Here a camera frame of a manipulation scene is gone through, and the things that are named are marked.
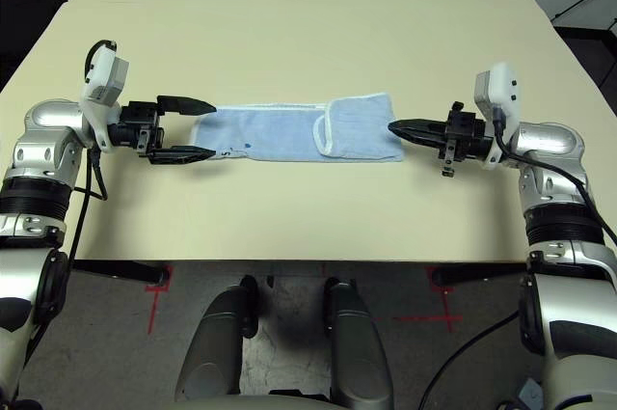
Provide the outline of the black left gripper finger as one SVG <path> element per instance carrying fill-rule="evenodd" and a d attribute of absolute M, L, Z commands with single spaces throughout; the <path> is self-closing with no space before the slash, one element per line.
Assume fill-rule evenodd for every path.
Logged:
<path fill-rule="evenodd" d="M 173 146 L 168 149 L 154 149 L 148 153 L 153 165 L 184 165 L 207 160 L 215 155 L 214 150 L 194 146 Z"/>
<path fill-rule="evenodd" d="M 217 111 L 205 101 L 187 96 L 158 96 L 157 110 L 160 116 L 177 113 L 182 116 L 203 116 Z"/>

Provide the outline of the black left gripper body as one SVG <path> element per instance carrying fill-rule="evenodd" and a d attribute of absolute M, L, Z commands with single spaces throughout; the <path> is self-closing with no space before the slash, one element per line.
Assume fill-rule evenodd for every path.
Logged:
<path fill-rule="evenodd" d="M 156 102 L 130 101 L 121 108 L 119 120 L 108 125 L 114 147 L 129 147 L 146 157 L 162 148 L 164 129 L 159 126 L 163 111 Z"/>

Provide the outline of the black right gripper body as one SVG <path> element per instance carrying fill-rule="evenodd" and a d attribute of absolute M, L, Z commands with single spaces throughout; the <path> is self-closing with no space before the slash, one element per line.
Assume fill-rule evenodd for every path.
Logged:
<path fill-rule="evenodd" d="M 442 176 L 453 177 L 454 163 L 466 159 L 484 160 L 491 149 L 492 140 L 485 135 L 486 123 L 475 114 L 464 110 L 464 104 L 455 101 L 444 123 L 444 144 L 439 147 L 443 161 Z"/>

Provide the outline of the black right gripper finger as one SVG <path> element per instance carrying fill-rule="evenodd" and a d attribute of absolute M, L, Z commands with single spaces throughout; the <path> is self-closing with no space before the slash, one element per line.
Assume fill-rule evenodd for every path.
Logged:
<path fill-rule="evenodd" d="M 447 140 L 440 134 L 399 130 L 393 130 L 392 133 L 403 140 L 428 148 L 444 148 L 447 144 Z"/>
<path fill-rule="evenodd" d="M 399 120 L 388 126 L 395 134 L 444 134 L 445 128 L 445 122 L 425 119 Z"/>

